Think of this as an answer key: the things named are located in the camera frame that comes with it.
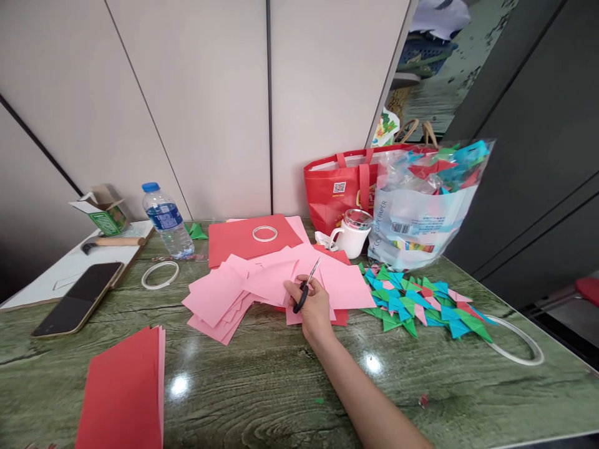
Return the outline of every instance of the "hand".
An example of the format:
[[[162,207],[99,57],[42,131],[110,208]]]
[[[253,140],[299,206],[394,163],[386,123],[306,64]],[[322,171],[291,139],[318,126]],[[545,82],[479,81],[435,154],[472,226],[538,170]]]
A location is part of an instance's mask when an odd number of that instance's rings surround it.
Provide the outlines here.
[[[298,281],[307,281],[307,274],[300,274]],[[310,345],[319,342],[321,339],[335,337],[331,319],[329,318],[329,294],[320,285],[320,282],[315,278],[310,281],[312,289],[308,293],[306,302],[300,312],[303,320],[301,326],[304,332],[304,337]],[[291,296],[289,298],[289,306],[293,307],[301,299],[300,286],[291,281],[285,281],[285,289]]]

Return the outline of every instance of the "green box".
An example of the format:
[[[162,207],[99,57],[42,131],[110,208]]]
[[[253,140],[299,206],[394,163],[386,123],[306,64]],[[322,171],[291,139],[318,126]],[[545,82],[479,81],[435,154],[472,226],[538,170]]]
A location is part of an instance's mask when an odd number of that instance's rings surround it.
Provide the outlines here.
[[[111,237],[121,234],[127,226],[127,217],[119,207],[122,202],[110,193],[106,184],[101,184],[69,204],[86,213],[106,237]]]

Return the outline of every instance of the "smartphone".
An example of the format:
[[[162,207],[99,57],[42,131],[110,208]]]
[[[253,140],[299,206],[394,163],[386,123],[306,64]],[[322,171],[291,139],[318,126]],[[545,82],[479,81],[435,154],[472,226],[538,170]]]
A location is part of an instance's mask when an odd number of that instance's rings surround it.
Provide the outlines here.
[[[31,336],[50,337],[81,330],[124,266],[113,262],[88,268]]]

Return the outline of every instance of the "hammer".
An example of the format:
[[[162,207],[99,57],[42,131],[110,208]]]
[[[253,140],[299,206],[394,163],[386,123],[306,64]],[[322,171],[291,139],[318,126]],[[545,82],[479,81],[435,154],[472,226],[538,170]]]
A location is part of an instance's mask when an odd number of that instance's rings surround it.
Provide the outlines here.
[[[96,246],[139,246],[145,243],[143,237],[122,237],[122,238],[106,238],[106,237],[91,237],[81,244],[81,251],[89,255],[89,251]]]

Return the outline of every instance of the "water bottle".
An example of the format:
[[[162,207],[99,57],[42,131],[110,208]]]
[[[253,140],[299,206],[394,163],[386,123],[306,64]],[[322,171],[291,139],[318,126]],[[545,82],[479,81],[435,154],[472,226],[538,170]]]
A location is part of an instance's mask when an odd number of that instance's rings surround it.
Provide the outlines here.
[[[144,210],[162,237],[167,251],[173,259],[187,259],[195,248],[177,205],[166,192],[160,190],[158,183],[143,184],[142,189],[145,192],[142,202]]]

